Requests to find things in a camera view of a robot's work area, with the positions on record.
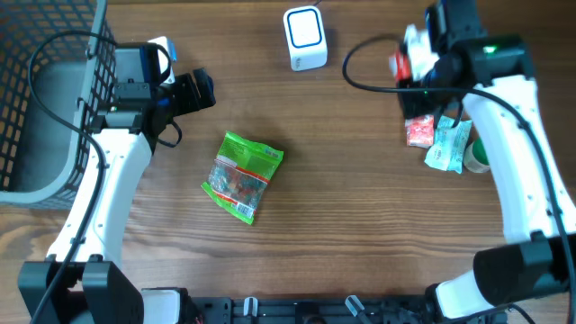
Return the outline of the red candy bar wrapper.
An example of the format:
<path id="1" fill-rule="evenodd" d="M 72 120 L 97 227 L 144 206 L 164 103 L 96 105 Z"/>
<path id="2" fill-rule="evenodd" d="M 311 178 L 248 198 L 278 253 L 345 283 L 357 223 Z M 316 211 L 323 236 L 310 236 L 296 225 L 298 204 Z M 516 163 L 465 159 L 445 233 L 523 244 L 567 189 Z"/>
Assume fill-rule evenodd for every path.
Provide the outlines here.
<path id="1" fill-rule="evenodd" d="M 399 49 L 389 57 L 389 67 L 397 82 L 411 79 L 410 61 Z"/>

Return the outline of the teal wipes packet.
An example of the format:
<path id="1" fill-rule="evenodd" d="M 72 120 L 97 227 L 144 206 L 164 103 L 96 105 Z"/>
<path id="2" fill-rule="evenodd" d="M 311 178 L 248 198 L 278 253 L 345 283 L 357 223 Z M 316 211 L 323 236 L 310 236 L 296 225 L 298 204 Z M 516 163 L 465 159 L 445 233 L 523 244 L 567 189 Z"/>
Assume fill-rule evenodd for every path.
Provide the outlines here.
<path id="1" fill-rule="evenodd" d="M 425 164 L 442 171 L 463 171 L 464 151 L 473 126 L 471 121 L 460 121 L 442 116 L 435 130 L 434 144 L 428 150 Z"/>

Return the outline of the green snack packet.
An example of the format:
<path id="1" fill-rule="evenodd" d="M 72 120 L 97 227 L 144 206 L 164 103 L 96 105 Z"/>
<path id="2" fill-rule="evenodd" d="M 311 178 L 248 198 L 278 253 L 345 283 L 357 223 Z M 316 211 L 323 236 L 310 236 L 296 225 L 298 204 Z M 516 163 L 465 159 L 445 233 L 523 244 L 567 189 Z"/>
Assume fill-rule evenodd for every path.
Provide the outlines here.
<path id="1" fill-rule="evenodd" d="M 227 131 L 202 189 L 223 210 L 251 225 L 284 153 Z"/>

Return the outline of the green lid jar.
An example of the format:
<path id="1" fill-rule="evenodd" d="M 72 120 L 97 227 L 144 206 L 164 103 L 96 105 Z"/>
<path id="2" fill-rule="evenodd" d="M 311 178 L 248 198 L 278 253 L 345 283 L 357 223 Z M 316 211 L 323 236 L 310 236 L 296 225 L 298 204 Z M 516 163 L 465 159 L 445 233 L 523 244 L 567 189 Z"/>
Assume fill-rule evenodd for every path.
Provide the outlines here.
<path id="1" fill-rule="evenodd" d="M 463 156 L 463 165 L 470 172 L 477 174 L 490 171 L 489 160 L 480 138 L 466 148 Z"/>

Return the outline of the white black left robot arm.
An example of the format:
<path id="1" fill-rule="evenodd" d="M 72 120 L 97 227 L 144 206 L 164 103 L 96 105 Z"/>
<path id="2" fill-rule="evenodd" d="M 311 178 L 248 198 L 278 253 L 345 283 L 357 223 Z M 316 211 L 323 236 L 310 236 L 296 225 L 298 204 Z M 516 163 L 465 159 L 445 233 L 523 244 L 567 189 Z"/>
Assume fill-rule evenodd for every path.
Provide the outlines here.
<path id="1" fill-rule="evenodd" d="M 90 159 L 66 225 L 43 261 L 23 264 L 18 287 L 34 323 L 197 323 L 185 288 L 137 289 L 122 272 L 122 240 L 138 183 L 179 115 L 215 104 L 205 69 L 152 87 L 123 83 L 89 127 Z"/>

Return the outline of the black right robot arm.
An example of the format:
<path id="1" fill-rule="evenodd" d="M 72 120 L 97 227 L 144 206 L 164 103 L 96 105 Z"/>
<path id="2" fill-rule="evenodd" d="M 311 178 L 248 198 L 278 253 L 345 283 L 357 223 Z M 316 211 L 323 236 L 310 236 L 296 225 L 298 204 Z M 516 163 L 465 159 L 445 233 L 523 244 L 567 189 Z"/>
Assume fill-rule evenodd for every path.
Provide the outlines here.
<path id="1" fill-rule="evenodd" d="M 489 36 L 473 1 L 440 1 L 423 32 L 407 29 L 410 78 L 399 82 L 407 118 L 458 104 L 478 131 L 497 186 L 506 243 L 477 253 L 472 269 L 438 284 L 436 315 L 455 320 L 575 291 L 575 206 L 539 114 L 527 45 Z"/>

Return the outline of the white barcode scanner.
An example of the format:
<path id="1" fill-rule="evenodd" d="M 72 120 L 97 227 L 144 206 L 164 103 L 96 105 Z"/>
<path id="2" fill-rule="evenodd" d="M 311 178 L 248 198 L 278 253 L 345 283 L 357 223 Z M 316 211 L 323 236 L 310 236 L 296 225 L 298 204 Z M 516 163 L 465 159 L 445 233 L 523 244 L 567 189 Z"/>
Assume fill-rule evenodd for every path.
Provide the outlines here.
<path id="1" fill-rule="evenodd" d="M 283 15 L 292 71 L 321 68 L 328 61 L 328 45 L 320 10 L 314 5 L 289 9 Z"/>

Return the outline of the grey plastic mesh basket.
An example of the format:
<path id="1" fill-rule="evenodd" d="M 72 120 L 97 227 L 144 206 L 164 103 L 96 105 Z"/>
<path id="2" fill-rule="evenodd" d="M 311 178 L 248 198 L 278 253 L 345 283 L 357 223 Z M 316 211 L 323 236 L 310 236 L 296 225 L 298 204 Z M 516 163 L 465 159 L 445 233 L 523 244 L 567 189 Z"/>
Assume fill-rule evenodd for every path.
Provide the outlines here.
<path id="1" fill-rule="evenodd" d="M 68 210 L 89 143 L 51 119 L 85 129 L 112 99 L 113 38 L 105 0 L 1 2 L 1 202 Z"/>

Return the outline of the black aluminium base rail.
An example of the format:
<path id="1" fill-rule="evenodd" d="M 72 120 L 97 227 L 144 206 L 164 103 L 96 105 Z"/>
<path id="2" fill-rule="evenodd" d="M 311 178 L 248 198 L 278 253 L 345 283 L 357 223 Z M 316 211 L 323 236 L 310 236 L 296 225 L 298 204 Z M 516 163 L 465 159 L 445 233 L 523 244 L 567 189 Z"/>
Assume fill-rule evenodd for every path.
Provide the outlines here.
<path id="1" fill-rule="evenodd" d="M 487 310 L 474 316 L 448 319 L 435 314 L 422 295 L 381 299 L 245 299 L 193 297 L 186 304 L 184 322 L 191 324 L 411 324 L 506 323 L 508 314 Z"/>

